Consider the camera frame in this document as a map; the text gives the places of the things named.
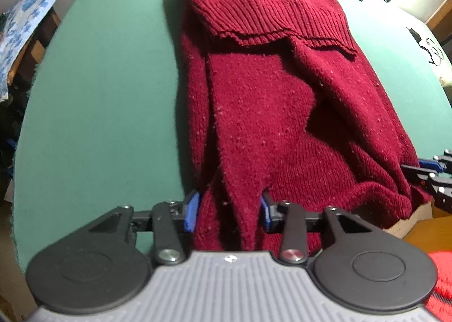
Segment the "dark red knit sweater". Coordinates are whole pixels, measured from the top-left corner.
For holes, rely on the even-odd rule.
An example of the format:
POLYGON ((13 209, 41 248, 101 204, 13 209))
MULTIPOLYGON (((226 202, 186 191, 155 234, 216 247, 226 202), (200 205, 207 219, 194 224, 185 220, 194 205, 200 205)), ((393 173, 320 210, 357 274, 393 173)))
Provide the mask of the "dark red knit sweater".
POLYGON ((418 156, 337 0, 185 0, 196 249, 270 250, 260 196, 387 229, 429 195, 418 156))

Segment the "wooden wardrobe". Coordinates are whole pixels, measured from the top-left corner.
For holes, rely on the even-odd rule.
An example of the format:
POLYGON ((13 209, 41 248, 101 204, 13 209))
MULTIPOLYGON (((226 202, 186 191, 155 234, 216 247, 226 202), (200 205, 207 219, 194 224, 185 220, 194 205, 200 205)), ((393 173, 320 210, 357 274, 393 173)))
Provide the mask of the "wooden wardrobe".
POLYGON ((427 20, 426 25, 440 43, 447 42, 452 30, 452 0, 445 0, 427 20))

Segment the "blue white patterned cloth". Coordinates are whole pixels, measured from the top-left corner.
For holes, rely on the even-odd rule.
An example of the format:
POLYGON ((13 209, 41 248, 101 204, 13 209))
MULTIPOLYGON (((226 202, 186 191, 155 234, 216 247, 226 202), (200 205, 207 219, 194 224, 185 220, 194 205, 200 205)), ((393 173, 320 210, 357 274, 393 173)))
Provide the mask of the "blue white patterned cloth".
POLYGON ((20 0, 6 12, 1 37, 1 102, 8 99, 8 74, 25 43, 56 0, 20 0))

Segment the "bright red fleece jacket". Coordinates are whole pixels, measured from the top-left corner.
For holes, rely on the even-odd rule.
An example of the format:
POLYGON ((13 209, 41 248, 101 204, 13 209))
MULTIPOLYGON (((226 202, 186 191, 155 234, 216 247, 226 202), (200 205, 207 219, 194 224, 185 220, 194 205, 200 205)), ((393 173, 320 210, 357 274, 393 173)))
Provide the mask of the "bright red fleece jacket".
POLYGON ((440 321, 452 322, 452 252, 429 254, 434 262, 438 280, 426 307, 440 321))

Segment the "green table cloth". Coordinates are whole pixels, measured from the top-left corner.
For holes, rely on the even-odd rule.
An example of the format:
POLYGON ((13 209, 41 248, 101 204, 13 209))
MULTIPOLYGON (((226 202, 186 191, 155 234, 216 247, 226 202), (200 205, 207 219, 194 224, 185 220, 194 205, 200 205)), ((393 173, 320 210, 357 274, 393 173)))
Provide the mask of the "green table cloth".
POLYGON ((39 65, 15 153, 20 268, 112 208, 192 188, 184 0, 75 0, 39 65))

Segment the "black power adapter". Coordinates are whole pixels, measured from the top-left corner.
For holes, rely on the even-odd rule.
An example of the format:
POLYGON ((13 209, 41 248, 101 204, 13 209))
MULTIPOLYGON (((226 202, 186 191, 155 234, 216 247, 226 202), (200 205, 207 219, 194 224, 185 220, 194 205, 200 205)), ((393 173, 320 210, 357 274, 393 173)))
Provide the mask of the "black power adapter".
POLYGON ((412 28, 409 28, 408 31, 410 32, 416 43, 419 44, 421 42, 421 36, 412 28))

